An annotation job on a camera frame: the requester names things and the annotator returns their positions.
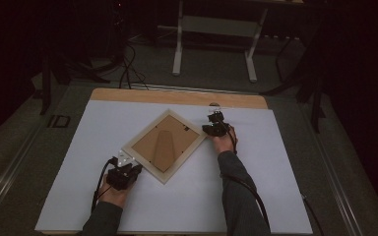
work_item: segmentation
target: white mat board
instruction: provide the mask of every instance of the white mat board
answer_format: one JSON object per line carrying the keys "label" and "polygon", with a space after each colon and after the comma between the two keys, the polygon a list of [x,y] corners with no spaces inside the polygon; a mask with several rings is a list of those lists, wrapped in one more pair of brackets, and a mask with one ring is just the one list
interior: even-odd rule
{"label": "white mat board", "polygon": [[[91,100],[35,230],[82,230],[104,163],[166,109],[195,125],[208,124],[207,106]],[[230,108],[222,113],[235,127],[238,156],[256,183],[272,232],[311,234],[273,111]],[[217,155],[205,139],[165,185],[143,170],[118,230],[225,232],[221,191]]]}

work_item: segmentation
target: wooden picture frame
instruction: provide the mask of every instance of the wooden picture frame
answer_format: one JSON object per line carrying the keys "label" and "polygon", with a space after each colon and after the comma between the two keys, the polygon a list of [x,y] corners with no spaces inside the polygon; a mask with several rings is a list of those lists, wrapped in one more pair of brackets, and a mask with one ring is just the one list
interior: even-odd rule
{"label": "wooden picture frame", "polygon": [[165,184],[206,136],[167,109],[122,149]]}

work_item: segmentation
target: wire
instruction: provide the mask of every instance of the wire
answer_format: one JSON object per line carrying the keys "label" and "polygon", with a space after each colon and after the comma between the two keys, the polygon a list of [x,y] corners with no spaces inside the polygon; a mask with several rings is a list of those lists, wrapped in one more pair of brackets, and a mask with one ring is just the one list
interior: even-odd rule
{"label": "wire", "polygon": [[131,83],[143,84],[146,87],[146,89],[149,90],[149,87],[147,87],[145,83],[146,76],[140,72],[137,72],[137,70],[132,65],[129,66],[129,69],[131,69],[131,71],[134,72],[134,75],[138,78],[137,82],[131,82]]}
{"label": "wire", "polygon": [[223,123],[222,120],[218,119],[218,122],[223,126],[223,128],[226,130],[226,133],[229,134],[229,138],[231,139],[232,141],[232,146],[233,146],[233,152],[234,154],[237,154],[237,149],[236,149],[236,146],[237,146],[237,142],[235,141],[235,138],[232,136],[231,132],[229,131],[229,129],[226,128],[225,124]]}
{"label": "wire", "polygon": [[132,47],[132,46],[131,46],[130,44],[128,44],[128,43],[126,43],[126,45],[127,45],[128,47],[130,47],[131,50],[133,51],[133,56],[132,56],[132,58],[131,58],[130,61],[128,61],[128,59],[124,59],[125,70],[124,70],[124,72],[123,72],[122,75],[121,75],[121,79],[119,80],[119,88],[120,88],[120,89],[121,89],[121,87],[122,87],[122,81],[124,80],[125,75],[127,76],[128,88],[131,89],[129,68],[130,68],[130,66],[133,64],[134,59],[136,58],[136,50],[134,49],[134,47]]}
{"label": "wire", "polygon": [[318,226],[318,229],[319,229],[319,231],[320,231],[320,233],[321,233],[321,236],[324,236],[324,235],[325,235],[325,234],[324,234],[324,231],[322,230],[322,226],[321,226],[321,224],[320,224],[320,222],[319,222],[319,220],[318,220],[318,218],[317,218],[317,215],[315,214],[315,211],[312,209],[311,205],[310,205],[310,204],[308,203],[308,201],[306,200],[306,196],[303,195],[302,193],[300,193],[300,195],[302,195],[303,202],[304,202],[305,205],[308,207],[309,211],[311,211],[312,217],[314,217],[314,219],[315,219],[315,222],[316,222],[316,224],[317,224],[317,226]]}
{"label": "wire", "polygon": [[103,175],[105,174],[106,167],[108,166],[108,164],[116,165],[117,161],[118,159],[116,157],[112,157],[108,161],[106,161],[105,165],[103,166],[102,172],[100,172],[99,181],[97,182],[96,190],[94,191],[94,198],[92,199],[91,212],[93,212],[96,207],[96,201],[99,199],[100,196],[102,196],[102,194],[106,192],[106,191],[103,192],[101,195],[98,194],[99,189],[100,189],[100,184],[102,183]]}
{"label": "wire", "polygon": [[254,198],[257,200],[257,203],[260,206],[260,210],[262,211],[263,218],[264,218],[266,224],[268,225],[268,227],[270,229],[269,217],[267,216],[265,205],[263,204],[263,201],[260,198],[259,194],[257,194],[257,192],[250,185],[248,185],[245,181],[243,181],[240,178],[237,178],[235,176],[228,175],[228,174],[221,174],[220,177],[221,178],[227,178],[227,179],[230,179],[230,180],[232,180],[232,181],[234,181],[238,184],[241,184],[242,186],[247,188],[250,191],[251,194],[253,194]]}
{"label": "wire", "polygon": [[[157,37],[157,39],[161,39],[161,38],[167,37],[169,35],[174,34],[175,32],[177,32],[177,29],[173,29],[173,30],[171,30],[171,31],[169,31],[169,32],[167,32],[167,33],[165,33],[163,35],[160,35],[160,36]],[[132,36],[132,37],[128,38],[128,41],[132,42],[132,43],[137,43],[137,44],[148,44],[148,43],[153,42],[152,40],[149,40],[149,39],[146,39],[146,38],[145,38],[145,40],[140,40],[140,41],[136,40],[136,39],[138,39],[141,36],[143,36],[141,33],[137,34],[135,36]]]}
{"label": "wire", "polygon": [[111,188],[112,188],[112,186],[109,185],[109,187],[108,187],[107,189],[105,189],[105,191],[103,191],[101,194],[99,194],[99,196],[97,196],[97,198],[100,199],[100,197],[101,197],[104,193],[106,193],[106,191],[110,190]]}

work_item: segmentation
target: gray sleeve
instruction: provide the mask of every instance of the gray sleeve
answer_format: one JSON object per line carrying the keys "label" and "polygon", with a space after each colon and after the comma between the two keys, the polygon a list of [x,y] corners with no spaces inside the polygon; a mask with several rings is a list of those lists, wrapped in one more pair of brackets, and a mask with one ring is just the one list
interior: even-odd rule
{"label": "gray sleeve", "polygon": [[122,208],[114,204],[99,202],[84,225],[82,236],[113,236],[118,231]]}
{"label": "gray sleeve", "polygon": [[[218,161],[221,174],[234,176],[256,189],[253,179],[232,151],[220,153]],[[227,235],[271,235],[252,193],[241,184],[225,178],[222,178],[222,186]]]}

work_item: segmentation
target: table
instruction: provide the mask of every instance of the table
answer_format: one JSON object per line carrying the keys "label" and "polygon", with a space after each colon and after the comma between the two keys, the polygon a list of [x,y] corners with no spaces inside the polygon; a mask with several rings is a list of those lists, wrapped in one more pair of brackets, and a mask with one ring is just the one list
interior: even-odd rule
{"label": "table", "polygon": [[172,74],[180,75],[180,67],[182,60],[182,33],[184,31],[195,31],[204,33],[224,34],[251,37],[252,42],[248,50],[245,51],[245,61],[249,80],[252,83],[257,82],[257,76],[254,69],[253,54],[256,50],[257,42],[260,38],[263,24],[266,20],[269,8],[275,6],[293,6],[293,7],[317,7],[321,8],[324,4],[305,4],[302,0],[253,0],[238,1],[238,3],[254,3],[258,4],[258,14],[260,18],[258,22],[236,21],[229,19],[218,19],[199,16],[188,16],[183,13],[184,1],[179,1],[178,22],[177,22],[177,43],[174,54],[174,62]]}
{"label": "table", "polygon": [[[200,125],[207,122],[207,118],[199,119],[204,116],[199,114],[207,111],[211,102],[227,108],[223,111],[225,118],[233,121],[239,131],[237,136],[243,140],[238,146],[239,154],[245,156],[243,162],[258,185],[265,206],[269,207],[267,212],[272,231],[312,233],[282,138],[279,130],[274,129],[277,128],[275,117],[271,110],[267,110],[263,97],[112,88],[97,88],[93,92],[35,230],[57,234],[81,229],[90,214],[87,206],[95,190],[93,180],[97,180],[109,155],[138,132],[133,129],[133,124],[139,124],[136,120],[150,121],[157,116],[154,113],[162,112],[161,108],[171,108]],[[266,157],[255,157],[255,148]],[[223,232],[221,179],[216,161],[205,158],[209,155],[214,155],[214,149],[203,142],[166,185],[147,171],[142,172],[124,210],[121,232]]]}

